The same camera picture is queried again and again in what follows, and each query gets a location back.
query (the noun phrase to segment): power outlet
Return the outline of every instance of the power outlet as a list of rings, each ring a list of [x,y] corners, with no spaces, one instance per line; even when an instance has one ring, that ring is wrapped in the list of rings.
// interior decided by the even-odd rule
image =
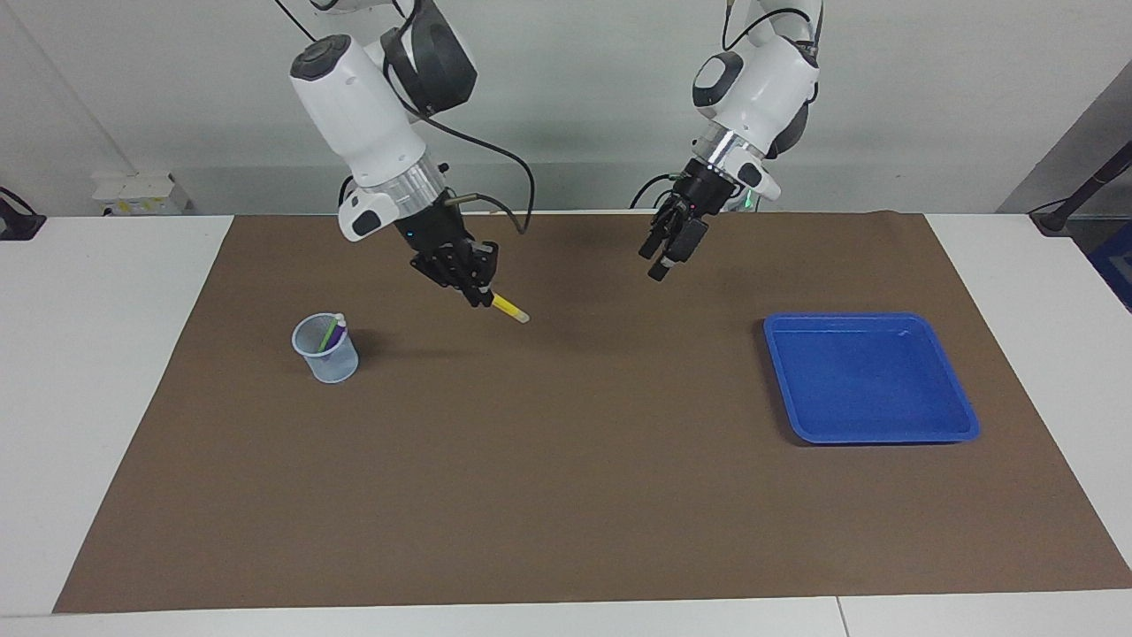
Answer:
[[[192,200],[168,172],[95,174],[94,199],[102,215],[186,214]]]

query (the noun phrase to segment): brown paper mat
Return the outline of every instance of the brown paper mat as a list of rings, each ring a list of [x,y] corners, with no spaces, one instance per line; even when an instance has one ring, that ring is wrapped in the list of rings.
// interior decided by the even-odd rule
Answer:
[[[55,611],[1132,587],[923,217],[711,224],[657,284],[645,216],[471,219],[523,327],[393,230],[237,218]],[[342,386],[290,348],[319,310],[361,353]],[[805,446],[780,310],[920,312],[981,438]]]

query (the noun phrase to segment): yellow marker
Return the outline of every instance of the yellow marker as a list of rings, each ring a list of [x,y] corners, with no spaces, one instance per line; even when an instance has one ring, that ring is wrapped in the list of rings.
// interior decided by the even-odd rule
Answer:
[[[495,300],[491,301],[491,307],[495,307],[499,311],[503,311],[507,316],[511,316],[512,318],[514,318],[514,320],[518,321],[520,324],[528,324],[531,321],[530,313],[515,307],[509,300],[499,295],[498,292],[495,294]]]

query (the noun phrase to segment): green pen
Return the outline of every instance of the green pen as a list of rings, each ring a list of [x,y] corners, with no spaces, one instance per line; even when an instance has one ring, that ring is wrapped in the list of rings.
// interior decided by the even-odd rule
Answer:
[[[345,322],[345,316],[341,313],[334,315],[334,321],[331,321],[329,327],[326,328],[326,334],[323,335],[323,343],[319,344],[318,346],[319,354],[326,352],[326,346],[331,343],[331,338],[334,336],[334,330],[337,329],[337,327],[343,325],[344,322]]]

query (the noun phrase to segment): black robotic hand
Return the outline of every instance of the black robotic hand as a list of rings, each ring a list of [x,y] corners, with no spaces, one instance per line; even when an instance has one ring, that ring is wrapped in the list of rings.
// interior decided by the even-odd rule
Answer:
[[[441,287],[460,290],[472,307],[490,307],[495,300],[491,278],[499,260],[499,244],[477,241],[464,227],[457,205],[446,205],[441,195],[427,209],[394,222],[405,241],[417,250],[409,262]]]
[[[662,281],[674,265],[691,258],[707,233],[703,216],[718,214],[736,189],[732,181],[700,161],[689,161],[672,192],[653,215],[649,238],[637,252],[651,259],[663,246],[660,257],[649,268],[649,276]]]

